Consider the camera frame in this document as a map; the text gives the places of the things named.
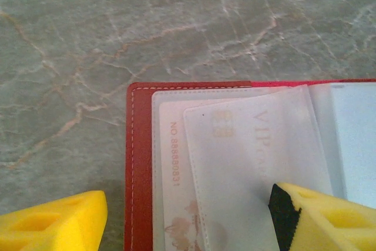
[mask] marble surface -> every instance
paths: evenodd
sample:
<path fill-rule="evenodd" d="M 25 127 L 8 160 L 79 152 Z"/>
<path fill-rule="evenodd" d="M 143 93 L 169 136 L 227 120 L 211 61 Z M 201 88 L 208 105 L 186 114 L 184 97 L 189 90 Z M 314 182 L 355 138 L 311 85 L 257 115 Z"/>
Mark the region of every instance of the marble surface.
<path fill-rule="evenodd" d="M 376 77 L 376 0 L 0 0 L 0 214 L 105 190 L 134 81 Z"/>

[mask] red passport holder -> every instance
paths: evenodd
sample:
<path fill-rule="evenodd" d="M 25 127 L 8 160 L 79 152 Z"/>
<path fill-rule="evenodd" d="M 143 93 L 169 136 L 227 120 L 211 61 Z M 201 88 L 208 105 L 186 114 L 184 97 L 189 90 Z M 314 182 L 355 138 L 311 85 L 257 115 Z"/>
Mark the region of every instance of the red passport holder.
<path fill-rule="evenodd" d="M 127 90 L 124 250 L 153 250 L 152 95 L 156 91 L 297 86 L 329 82 L 371 82 L 375 79 L 281 82 L 140 82 Z"/>

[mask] sponge hole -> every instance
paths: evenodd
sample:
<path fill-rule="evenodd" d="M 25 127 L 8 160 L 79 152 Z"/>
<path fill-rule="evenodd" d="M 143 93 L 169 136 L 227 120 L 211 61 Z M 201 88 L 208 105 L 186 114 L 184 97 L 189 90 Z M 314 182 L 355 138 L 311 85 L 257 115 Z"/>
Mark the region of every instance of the sponge hole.
<path fill-rule="evenodd" d="M 20 251 L 29 242 L 24 242 L 20 240 L 2 240 L 0 239 L 0 250 L 1 251 Z"/>
<path fill-rule="evenodd" d="M 372 224 L 362 214 L 351 209 L 324 210 L 321 213 L 337 228 L 372 227 Z"/>
<path fill-rule="evenodd" d="M 21 232 L 41 232 L 60 218 L 58 213 L 35 213 L 18 222 L 11 230 Z"/>

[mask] white card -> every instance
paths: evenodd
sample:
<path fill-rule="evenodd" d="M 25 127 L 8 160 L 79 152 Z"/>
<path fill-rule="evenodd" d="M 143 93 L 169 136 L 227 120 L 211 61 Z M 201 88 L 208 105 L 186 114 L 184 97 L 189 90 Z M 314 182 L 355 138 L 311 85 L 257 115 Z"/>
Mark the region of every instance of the white card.
<path fill-rule="evenodd" d="M 184 110 L 193 106 L 265 95 L 282 89 L 286 87 L 164 91 L 154 94 L 154 250 L 175 251 L 187 246 L 189 250 L 204 250 L 185 137 Z"/>
<path fill-rule="evenodd" d="M 310 86 L 335 196 L 376 208 L 376 83 Z"/>
<path fill-rule="evenodd" d="M 184 125 L 206 251 L 279 250 L 276 182 L 332 193 L 307 86 L 187 109 Z"/>

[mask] red leather cover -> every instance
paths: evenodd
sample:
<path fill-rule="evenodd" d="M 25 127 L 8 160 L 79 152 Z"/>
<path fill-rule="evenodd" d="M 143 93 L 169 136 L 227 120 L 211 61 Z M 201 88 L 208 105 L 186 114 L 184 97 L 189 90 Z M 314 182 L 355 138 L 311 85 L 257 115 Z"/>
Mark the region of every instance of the red leather cover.
<path fill-rule="evenodd" d="M 369 82 L 375 79 L 289 82 L 140 82 L 127 90 L 124 250 L 153 250 L 152 95 L 156 91 L 261 86 L 297 86 L 327 82 Z"/>

